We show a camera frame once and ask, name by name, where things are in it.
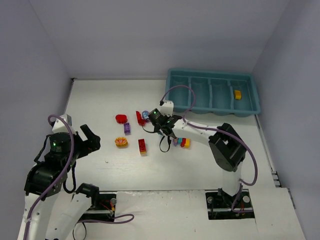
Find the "purple flower lego brick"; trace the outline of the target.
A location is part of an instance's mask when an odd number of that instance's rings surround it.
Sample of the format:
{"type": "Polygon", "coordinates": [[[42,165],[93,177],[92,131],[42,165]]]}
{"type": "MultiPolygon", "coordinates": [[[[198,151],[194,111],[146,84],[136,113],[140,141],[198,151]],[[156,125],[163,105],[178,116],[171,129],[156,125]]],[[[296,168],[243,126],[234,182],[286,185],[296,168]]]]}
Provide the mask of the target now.
{"type": "Polygon", "coordinates": [[[142,118],[145,120],[145,121],[148,121],[149,120],[149,112],[147,110],[144,110],[142,112],[142,118]]]}

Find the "red angled lego piece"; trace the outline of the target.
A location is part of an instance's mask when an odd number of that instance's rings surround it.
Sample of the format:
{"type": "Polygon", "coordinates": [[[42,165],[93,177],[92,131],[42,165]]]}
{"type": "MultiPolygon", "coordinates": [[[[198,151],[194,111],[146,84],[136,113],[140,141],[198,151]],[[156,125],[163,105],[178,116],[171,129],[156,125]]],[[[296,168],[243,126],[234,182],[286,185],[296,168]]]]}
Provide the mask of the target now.
{"type": "Polygon", "coordinates": [[[142,117],[142,114],[139,111],[136,111],[137,122],[140,126],[144,126],[146,124],[146,120],[142,117]]]}

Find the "yellow flower lego brick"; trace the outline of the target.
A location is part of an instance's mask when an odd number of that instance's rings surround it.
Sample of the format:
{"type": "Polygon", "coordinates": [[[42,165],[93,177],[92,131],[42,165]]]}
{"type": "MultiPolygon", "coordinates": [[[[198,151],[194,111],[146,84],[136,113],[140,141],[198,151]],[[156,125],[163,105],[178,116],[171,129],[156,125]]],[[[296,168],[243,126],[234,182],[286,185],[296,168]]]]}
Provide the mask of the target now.
{"type": "Polygon", "coordinates": [[[128,140],[125,137],[117,137],[114,143],[117,148],[126,148],[128,146],[128,140]]]}

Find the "red yellow teal lego stack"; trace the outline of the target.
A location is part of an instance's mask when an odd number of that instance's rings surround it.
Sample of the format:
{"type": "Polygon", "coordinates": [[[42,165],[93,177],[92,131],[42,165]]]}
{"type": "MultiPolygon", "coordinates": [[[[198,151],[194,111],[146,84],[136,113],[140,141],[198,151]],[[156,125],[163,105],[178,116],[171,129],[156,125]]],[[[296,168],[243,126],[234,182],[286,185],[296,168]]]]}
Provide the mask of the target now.
{"type": "Polygon", "coordinates": [[[141,155],[147,154],[147,147],[146,147],[145,140],[143,138],[138,139],[138,148],[139,148],[139,153],[141,155]]]}

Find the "red rounded lego brick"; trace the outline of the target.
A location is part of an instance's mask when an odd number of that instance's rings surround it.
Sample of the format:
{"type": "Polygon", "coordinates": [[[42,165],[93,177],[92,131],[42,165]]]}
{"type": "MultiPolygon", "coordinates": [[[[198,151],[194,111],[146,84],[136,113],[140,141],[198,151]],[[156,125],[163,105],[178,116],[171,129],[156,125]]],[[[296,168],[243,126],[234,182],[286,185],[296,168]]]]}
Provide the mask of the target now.
{"type": "Polygon", "coordinates": [[[125,124],[128,122],[128,118],[125,114],[117,114],[115,120],[118,124],[125,124]]]}

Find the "purple rectangular lego brick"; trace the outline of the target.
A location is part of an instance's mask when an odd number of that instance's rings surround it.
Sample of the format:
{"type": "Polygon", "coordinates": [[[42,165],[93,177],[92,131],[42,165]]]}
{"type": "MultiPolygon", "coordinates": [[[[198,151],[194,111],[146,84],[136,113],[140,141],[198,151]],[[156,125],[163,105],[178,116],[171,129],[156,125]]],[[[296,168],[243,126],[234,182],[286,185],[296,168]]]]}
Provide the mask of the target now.
{"type": "Polygon", "coordinates": [[[123,130],[126,136],[131,134],[131,126],[129,122],[123,124],[123,130]]]}

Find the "yellow striped lego brick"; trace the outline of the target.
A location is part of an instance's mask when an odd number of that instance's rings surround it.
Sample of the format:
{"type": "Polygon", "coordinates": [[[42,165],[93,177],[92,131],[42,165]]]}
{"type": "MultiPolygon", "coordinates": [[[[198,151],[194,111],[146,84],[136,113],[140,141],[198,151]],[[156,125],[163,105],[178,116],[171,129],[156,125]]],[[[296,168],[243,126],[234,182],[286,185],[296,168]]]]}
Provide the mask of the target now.
{"type": "Polygon", "coordinates": [[[240,90],[234,90],[234,99],[238,101],[242,99],[242,92],[240,90]]]}

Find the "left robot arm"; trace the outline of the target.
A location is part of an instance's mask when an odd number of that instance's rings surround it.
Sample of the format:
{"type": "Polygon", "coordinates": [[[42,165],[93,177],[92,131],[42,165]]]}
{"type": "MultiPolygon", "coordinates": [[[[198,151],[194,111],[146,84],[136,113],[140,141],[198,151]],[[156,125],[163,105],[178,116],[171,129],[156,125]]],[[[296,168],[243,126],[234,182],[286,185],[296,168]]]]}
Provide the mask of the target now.
{"type": "Polygon", "coordinates": [[[77,159],[101,147],[100,137],[86,124],[80,126],[86,140],[82,140],[78,132],[60,117],[51,125],[52,134],[44,140],[50,144],[50,150],[43,161],[39,160],[41,153],[35,157],[35,165],[26,178],[24,214],[18,239],[64,240],[83,213],[98,201],[97,186],[82,183],[73,187],[75,198],[70,203],[71,209],[62,213],[54,228],[47,230],[53,206],[61,189],[66,187],[68,172],[75,170],[77,159]]]}

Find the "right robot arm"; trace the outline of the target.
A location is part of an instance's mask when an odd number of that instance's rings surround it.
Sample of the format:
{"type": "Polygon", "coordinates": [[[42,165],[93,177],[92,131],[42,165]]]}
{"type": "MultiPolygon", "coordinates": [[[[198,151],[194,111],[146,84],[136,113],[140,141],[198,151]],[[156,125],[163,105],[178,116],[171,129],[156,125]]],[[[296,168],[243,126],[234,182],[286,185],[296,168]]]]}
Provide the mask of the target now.
{"type": "Polygon", "coordinates": [[[242,162],[246,148],[238,142],[240,136],[233,127],[224,123],[217,126],[196,125],[179,115],[164,115],[154,109],[148,115],[156,133],[173,139],[185,138],[208,146],[218,167],[222,169],[222,191],[234,197],[240,189],[242,162]]]}

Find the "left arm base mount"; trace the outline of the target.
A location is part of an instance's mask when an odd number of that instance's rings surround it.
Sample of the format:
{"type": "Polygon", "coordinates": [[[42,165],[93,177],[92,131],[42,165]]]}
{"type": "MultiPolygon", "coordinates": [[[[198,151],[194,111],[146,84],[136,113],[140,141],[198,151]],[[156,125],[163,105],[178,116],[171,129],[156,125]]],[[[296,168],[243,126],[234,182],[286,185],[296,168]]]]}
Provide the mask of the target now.
{"type": "Polygon", "coordinates": [[[80,220],[99,220],[103,222],[114,222],[117,204],[117,193],[114,191],[102,191],[98,200],[85,211],[80,220]]]}

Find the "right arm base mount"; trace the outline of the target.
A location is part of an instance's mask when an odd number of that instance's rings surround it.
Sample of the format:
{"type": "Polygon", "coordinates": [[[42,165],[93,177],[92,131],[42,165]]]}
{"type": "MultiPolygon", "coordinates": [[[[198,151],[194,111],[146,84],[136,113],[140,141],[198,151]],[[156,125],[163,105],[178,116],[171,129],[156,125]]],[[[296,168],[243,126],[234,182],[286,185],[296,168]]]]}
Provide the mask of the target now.
{"type": "Polygon", "coordinates": [[[242,220],[254,219],[255,213],[247,189],[242,190],[232,210],[232,204],[236,198],[224,193],[220,188],[215,191],[206,191],[205,200],[208,219],[214,220],[242,220]]]}

